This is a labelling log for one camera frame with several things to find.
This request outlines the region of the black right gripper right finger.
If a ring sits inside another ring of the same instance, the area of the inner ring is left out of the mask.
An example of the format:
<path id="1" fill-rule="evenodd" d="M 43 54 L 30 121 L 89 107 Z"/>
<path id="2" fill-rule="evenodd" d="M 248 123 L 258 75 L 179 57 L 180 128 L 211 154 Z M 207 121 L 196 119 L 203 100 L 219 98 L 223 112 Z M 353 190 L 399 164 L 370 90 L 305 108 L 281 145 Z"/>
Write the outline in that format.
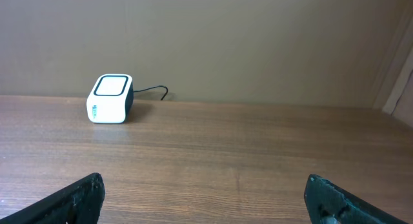
<path id="1" fill-rule="evenodd" d="M 312 224 L 407 224 L 316 174 L 308 177 L 304 200 Z"/>

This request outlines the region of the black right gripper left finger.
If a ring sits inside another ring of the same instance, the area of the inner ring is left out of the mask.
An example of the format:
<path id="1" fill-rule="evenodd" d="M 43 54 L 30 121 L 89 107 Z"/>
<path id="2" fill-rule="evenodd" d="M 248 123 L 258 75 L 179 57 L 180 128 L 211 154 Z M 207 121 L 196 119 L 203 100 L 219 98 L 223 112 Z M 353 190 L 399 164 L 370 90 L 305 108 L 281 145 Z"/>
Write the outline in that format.
<path id="1" fill-rule="evenodd" d="M 1 219 L 1 224 L 97 224 L 104 199 L 103 178 L 95 172 Z"/>

